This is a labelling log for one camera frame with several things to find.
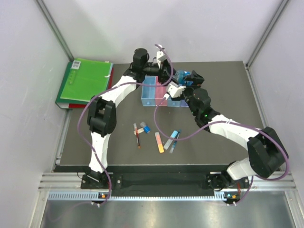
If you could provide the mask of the small blue capped bottle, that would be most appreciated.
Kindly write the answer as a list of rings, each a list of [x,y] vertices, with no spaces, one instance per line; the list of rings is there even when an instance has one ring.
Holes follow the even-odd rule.
[[[140,126],[143,128],[145,133],[149,133],[151,131],[149,126],[145,122],[141,122]]]

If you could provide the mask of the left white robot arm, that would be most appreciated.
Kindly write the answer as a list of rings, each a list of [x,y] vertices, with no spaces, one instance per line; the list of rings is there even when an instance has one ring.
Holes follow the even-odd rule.
[[[172,81],[174,68],[164,47],[157,44],[159,49],[156,62],[149,62],[149,53],[144,48],[138,48],[133,55],[133,61],[123,73],[119,81],[110,89],[92,97],[84,108],[87,112],[87,124],[92,140],[84,141],[91,148],[89,168],[92,172],[91,182],[97,188],[112,189],[112,180],[107,171],[107,150],[109,139],[114,131],[117,118],[117,106],[138,87],[143,86],[146,76],[158,76],[163,80],[162,85]]]

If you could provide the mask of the light blue bin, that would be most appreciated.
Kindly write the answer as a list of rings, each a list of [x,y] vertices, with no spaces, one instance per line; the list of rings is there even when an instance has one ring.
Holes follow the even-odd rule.
[[[143,106],[155,106],[155,86],[156,85],[156,77],[155,76],[146,76],[143,84],[148,86],[142,86],[142,95],[141,102]]]

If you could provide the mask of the green folder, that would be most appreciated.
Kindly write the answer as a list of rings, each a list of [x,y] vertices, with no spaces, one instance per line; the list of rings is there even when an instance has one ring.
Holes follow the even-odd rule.
[[[109,87],[113,63],[76,58],[60,98],[88,103],[91,98]]]

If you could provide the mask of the red pen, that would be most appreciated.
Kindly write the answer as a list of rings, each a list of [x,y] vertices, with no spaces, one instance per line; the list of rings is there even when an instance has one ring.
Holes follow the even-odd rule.
[[[139,135],[138,135],[137,124],[136,124],[136,123],[134,123],[134,124],[133,124],[133,127],[134,127],[134,131],[135,131],[135,136],[136,136],[137,147],[138,147],[138,149],[140,149],[140,148],[141,148],[141,146],[140,146],[140,141],[139,141]]]

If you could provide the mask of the teal blue bin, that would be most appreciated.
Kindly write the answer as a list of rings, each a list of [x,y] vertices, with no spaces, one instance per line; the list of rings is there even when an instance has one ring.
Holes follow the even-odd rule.
[[[168,107],[180,107],[180,105],[181,105],[181,100],[172,100],[171,97],[169,97],[167,100]]]

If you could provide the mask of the pink bin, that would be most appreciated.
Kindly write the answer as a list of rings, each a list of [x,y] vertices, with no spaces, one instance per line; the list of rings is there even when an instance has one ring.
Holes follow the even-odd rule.
[[[156,84],[158,87],[155,88],[155,105],[159,106],[168,106],[168,100],[164,100],[162,103],[162,99],[166,94],[166,86],[160,86],[160,83]]]

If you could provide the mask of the red folder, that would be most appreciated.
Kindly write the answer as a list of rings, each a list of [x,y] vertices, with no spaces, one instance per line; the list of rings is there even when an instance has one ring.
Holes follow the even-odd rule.
[[[69,104],[69,109],[78,109],[78,108],[85,108],[86,104]]]

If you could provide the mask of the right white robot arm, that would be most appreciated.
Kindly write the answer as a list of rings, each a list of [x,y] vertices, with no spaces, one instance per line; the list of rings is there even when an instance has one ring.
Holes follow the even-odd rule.
[[[204,78],[195,71],[180,71],[178,82],[186,87],[182,96],[198,127],[231,140],[248,152],[247,158],[231,163],[224,170],[221,180],[225,187],[233,188],[239,179],[247,176],[257,175],[265,180],[283,164],[289,168],[288,153],[273,128],[245,126],[215,111],[207,90],[201,88]]]

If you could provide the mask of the blue round tape dispenser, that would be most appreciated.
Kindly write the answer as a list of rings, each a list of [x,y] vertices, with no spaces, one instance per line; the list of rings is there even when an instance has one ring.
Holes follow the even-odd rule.
[[[178,82],[179,85],[190,86],[190,85],[192,85],[193,82],[185,80],[185,77],[190,76],[190,75],[191,75],[191,72],[178,70],[178,71],[176,71],[176,73],[173,77]]]

